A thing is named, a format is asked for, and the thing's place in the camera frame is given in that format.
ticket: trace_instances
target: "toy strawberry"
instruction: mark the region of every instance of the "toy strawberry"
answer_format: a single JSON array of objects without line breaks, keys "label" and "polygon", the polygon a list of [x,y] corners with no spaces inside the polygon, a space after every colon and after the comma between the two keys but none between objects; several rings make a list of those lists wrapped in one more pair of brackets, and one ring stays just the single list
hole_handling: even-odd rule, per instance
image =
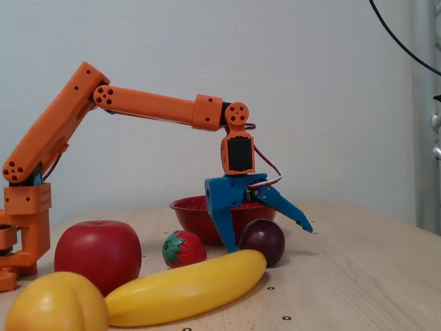
[{"label": "toy strawberry", "polygon": [[194,233],[188,231],[175,231],[164,243],[163,257],[165,263],[171,268],[179,268],[205,261],[207,252]]}]

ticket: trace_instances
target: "yellow banana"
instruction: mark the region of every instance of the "yellow banana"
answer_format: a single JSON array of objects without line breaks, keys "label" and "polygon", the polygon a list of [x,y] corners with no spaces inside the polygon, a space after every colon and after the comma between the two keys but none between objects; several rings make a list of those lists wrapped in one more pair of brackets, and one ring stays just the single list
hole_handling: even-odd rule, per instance
[{"label": "yellow banana", "polygon": [[110,325],[154,325],[212,310],[251,290],[266,266],[262,253],[241,250],[135,279],[105,298]]}]

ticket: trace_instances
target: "table surface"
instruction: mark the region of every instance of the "table surface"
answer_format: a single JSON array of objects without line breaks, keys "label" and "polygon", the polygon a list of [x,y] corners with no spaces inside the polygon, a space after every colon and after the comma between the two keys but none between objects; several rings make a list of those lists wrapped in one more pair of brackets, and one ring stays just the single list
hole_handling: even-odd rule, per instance
[{"label": "table surface", "polygon": [[[249,293],[197,317],[136,330],[441,328],[441,237],[343,201],[303,201],[297,206],[312,222],[314,234],[278,214],[285,255]],[[124,221],[136,230],[144,255],[141,275],[167,269],[162,244],[181,228],[174,212],[132,210],[77,214],[54,225],[52,248],[40,259],[38,275],[53,272],[54,248],[65,229],[95,219]],[[209,258],[225,253],[220,247],[207,247],[207,252]],[[14,299],[35,277],[24,277],[19,289],[0,294],[1,325]]]}]

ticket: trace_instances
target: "red apple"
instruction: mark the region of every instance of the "red apple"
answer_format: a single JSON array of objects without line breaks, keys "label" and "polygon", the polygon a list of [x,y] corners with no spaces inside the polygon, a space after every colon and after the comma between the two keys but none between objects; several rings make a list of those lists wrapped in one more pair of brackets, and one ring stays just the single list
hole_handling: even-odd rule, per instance
[{"label": "red apple", "polygon": [[141,244],[130,225],[86,221],[63,233],[55,249],[54,269],[83,275],[106,296],[138,278],[141,259]]}]

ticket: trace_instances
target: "orange robotic arm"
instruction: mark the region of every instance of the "orange robotic arm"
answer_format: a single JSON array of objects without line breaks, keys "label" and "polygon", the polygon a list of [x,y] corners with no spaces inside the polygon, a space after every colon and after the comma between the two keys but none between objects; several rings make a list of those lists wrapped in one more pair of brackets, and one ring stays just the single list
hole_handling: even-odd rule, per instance
[{"label": "orange robotic arm", "polygon": [[[50,247],[50,184],[43,174],[63,154],[70,137],[95,106],[110,113],[173,121],[201,130],[225,126],[221,157],[225,174],[254,172],[254,142],[245,130],[249,113],[242,103],[197,95],[195,101],[164,97],[109,85],[107,77],[83,62],[64,89],[29,129],[5,162],[10,183],[0,210],[0,292],[13,290],[17,276],[34,272]],[[11,253],[21,230],[23,249]]]}]

